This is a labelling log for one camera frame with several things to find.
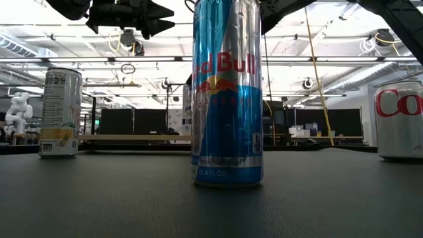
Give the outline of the black partition wall panel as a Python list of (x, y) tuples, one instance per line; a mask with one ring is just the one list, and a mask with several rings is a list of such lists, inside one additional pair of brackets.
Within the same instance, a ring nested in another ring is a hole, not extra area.
[(167, 131), (166, 111), (159, 109), (103, 109), (100, 134), (148, 135)]
[[(359, 109), (328, 109), (328, 121), (336, 136), (362, 136), (362, 121)], [(322, 109), (289, 109), (288, 122), (290, 126), (302, 126), (316, 124), (317, 131), (323, 136), (328, 136), (328, 128), (324, 111)]]

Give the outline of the wooden shelf board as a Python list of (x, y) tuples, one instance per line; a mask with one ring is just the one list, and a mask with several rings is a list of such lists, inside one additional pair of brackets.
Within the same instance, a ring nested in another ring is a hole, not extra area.
[(191, 136), (180, 135), (80, 135), (80, 140), (100, 141), (100, 140), (122, 140), (122, 141), (191, 141)]

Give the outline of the silver Diet Coke can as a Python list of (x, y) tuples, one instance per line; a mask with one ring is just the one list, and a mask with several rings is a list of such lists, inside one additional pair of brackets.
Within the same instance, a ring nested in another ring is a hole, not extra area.
[(423, 83), (381, 84), (374, 107), (378, 155), (385, 160), (423, 161)]

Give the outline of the blue silver Red Bull can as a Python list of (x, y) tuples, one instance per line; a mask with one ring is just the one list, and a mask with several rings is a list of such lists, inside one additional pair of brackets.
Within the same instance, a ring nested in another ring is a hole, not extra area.
[(197, 0), (192, 162), (197, 184), (245, 187), (264, 176), (258, 0)]

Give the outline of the wooden workbench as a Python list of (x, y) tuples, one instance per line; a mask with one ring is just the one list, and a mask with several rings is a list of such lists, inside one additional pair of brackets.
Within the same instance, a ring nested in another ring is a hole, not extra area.
[[(300, 142), (306, 142), (307, 140), (310, 140), (310, 139), (319, 143), (322, 143), (322, 142), (330, 143), (331, 137), (329, 136), (291, 137), (290, 142), (294, 144), (298, 144)], [(364, 140), (364, 137), (363, 136), (335, 136), (335, 137), (332, 137), (332, 140), (334, 143), (338, 143), (338, 144), (341, 144), (341, 141), (349, 141), (349, 140), (355, 140), (355, 141), (359, 141), (359, 143), (362, 143)]]

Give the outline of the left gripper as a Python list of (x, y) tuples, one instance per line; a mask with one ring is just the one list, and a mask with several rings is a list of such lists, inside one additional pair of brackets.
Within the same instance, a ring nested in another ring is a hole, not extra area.
[(145, 17), (141, 34), (144, 39), (168, 30), (175, 26), (174, 22), (158, 20), (173, 17), (174, 11), (154, 3), (152, 0), (93, 0), (88, 13), (86, 25), (98, 34), (100, 26), (115, 26), (122, 30), (125, 27), (139, 28)]

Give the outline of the white Celsius Tropical Vibe can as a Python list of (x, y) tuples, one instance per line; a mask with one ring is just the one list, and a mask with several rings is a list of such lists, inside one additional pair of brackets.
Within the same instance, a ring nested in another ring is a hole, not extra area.
[(72, 158), (78, 152), (82, 75), (72, 69), (49, 68), (44, 81), (39, 156)]

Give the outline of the black table mat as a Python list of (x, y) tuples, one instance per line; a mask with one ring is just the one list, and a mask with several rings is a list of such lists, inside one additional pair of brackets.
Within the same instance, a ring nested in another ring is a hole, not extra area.
[(267, 151), (256, 187), (195, 185), (187, 153), (0, 155), (0, 238), (423, 238), (423, 163)]

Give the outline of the white Celsius Arctic Vibe can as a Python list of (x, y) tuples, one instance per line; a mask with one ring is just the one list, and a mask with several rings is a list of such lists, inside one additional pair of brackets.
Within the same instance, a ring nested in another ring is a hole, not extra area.
[(182, 96), (182, 134), (190, 135), (192, 129), (192, 86), (183, 86)]

